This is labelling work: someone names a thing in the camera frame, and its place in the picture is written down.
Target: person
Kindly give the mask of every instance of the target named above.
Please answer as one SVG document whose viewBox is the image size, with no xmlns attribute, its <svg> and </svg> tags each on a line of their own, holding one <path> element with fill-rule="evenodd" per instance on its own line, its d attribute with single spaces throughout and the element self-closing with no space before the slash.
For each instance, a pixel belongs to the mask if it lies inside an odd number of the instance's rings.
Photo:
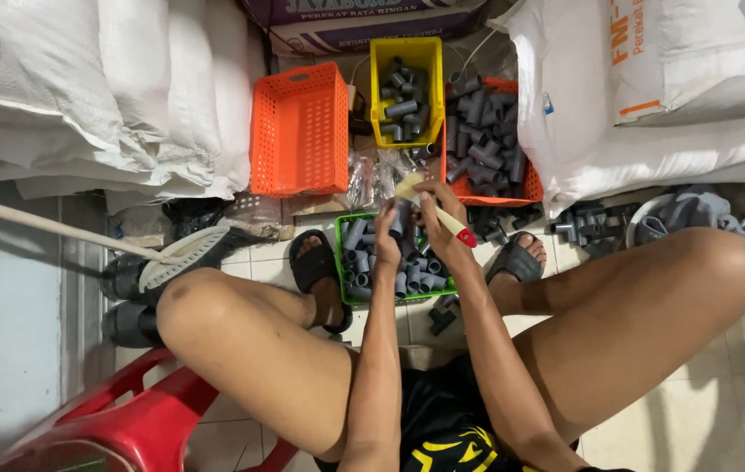
<svg viewBox="0 0 745 472">
<path fill-rule="evenodd" d="M 745 313 L 741 236 L 684 229 L 541 279 L 544 245 L 517 233 L 486 277 L 435 217 L 438 200 L 465 224 L 451 189 L 415 189 L 433 252 L 458 288 L 468 345 L 440 368 L 399 367 L 391 203 L 375 220 L 359 353 L 307 331 L 350 318 L 320 232 L 292 244 L 304 295 L 200 269 L 172 281 L 157 306 L 160 334 L 183 364 L 323 470 L 599 470 L 574 452 L 579 437 Z M 553 316 L 510 340 L 502 315 L 529 312 Z"/>
</svg>

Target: black sandal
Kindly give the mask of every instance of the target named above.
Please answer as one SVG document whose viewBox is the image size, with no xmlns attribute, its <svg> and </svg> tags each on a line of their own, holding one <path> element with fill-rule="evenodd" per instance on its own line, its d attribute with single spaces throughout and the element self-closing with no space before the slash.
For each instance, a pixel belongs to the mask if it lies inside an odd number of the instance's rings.
<svg viewBox="0 0 745 472">
<path fill-rule="evenodd" d="M 312 236 L 319 238 L 320 245 L 297 257 L 299 250 L 303 247 L 303 241 Z M 294 238 L 294 241 L 291 242 L 288 260 L 291 263 L 291 272 L 294 273 L 294 281 L 297 283 L 300 292 L 311 293 L 311 286 L 323 277 L 333 277 L 340 286 L 335 253 L 331 250 L 329 240 L 319 229 L 310 229 Z M 328 333 L 340 334 L 352 325 L 352 308 L 345 303 L 340 305 L 343 308 L 343 321 L 336 327 L 324 326 L 323 329 Z"/>
<path fill-rule="evenodd" d="M 501 271 L 514 275 L 519 282 L 532 282 L 541 279 L 542 275 L 544 275 L 544 267 L 541 266 L 541 263 L 526 248 L 518 243 L 527 234 L 533 236 L 533 242 L 538 241 L 538 238 L 526 231 L 519 231 L 513 234 L 509 242 L 503 245 L 501 253 L 497 255 L 492 268 L 486 274 L 486 284 L 491 282 L 492 278 Z"/>
</svg>

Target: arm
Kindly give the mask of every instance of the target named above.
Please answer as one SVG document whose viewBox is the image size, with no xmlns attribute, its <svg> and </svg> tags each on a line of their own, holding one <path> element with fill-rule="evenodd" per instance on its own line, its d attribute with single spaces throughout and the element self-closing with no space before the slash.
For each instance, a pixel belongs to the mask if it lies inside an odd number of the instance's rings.
<svg viewBox="0 0 745 472">
<path fill-rule="evenodd" d="M 376 218 L 378 259 L 372 301 L 349 397 L 346 450 L 339 472 L 397 471 L 401 442 L 402 371 L 396 339 L 395 284 L 401 253 L 388 236 L 395 212 Z"/>
<path fill-rule="evenodd" d="M 509 338 L 481 266 L 468 247 L 441 227 L 436 203 L 427 191 L 433 191 L 443 208 L 462 222 L 464 207 L 441 182 L 424 182 L 416 189 L 426 191 L 422 214 L 433 252 L 444 260 L 457 285 L 471 363 L 496 435 L 521 460 L 545 472 L 572 472 L 586 466 L 557 433 L 541 393 Z"/>
</svg>

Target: red plastic chair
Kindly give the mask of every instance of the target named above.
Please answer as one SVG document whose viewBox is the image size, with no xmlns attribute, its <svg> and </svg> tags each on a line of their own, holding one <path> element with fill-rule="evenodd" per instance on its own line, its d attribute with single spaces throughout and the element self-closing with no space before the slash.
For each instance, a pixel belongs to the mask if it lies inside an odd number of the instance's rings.
<svg viewBox="0 0 745 472">
<path fill-rule="evenodd" d="M 186 442 L 218 391 L 187 368 L 145 389 L 142 377 L 173 356 L 153 349 L 102 385 L 75 397 L 0 456 L 0 472 L 61 470 L 102 465 L 105 470 L 180 472 Z M 127 392 L 134 397 L 118 406 Z M 281 472 L 297 448 L 277 439 L 273 452 L 247 472 Z"/>
</svg>

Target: orange plastic crate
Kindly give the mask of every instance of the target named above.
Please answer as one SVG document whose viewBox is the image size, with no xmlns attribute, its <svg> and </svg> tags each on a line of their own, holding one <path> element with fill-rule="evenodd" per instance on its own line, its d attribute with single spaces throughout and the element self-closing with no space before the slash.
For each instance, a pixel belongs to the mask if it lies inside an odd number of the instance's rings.
<svg viewBox="0 0 745 472">
<path fill-rule="evenodd" d="M 274 198 L 349 186 L 349 105 L 334 62 L 262 77 L 253 89 L 251 191 Z"/>
<path fill-rule="evenodd" d="M 515 80 L 502 80 L 495 79 L 493 77 L 487 77 L 483 79 L 483 83 L 486 85 L 496 86 L 497 92 L 509 93 L 518 92 L 518 82 Z M 447 149 L 445 149 L 445 125 L 442 127 L 442 165 L 440 167 L 440 178 L 445 179 L 447 173 L 446 157 Z M 454 195 L 463 203 L 463 205 L 476 205 L 483 207 L 523 207 L 536 201 L 541 201 L 544 198 L 544 188 L 541 187 L 541 179 L 538 178 L 538 173 L 535 172 L 535 168 L 531 162 L 527 162 L 527 177 L 524 181 L 524 199 L 517 198 L 489 198 L 483 197 L 482 195 L 475 195 L 471 193 L 471 188 L 465 182 L 466 175 L 461 176 L 451 184 L 451 190 L 454 191 Z"/>
</svg>

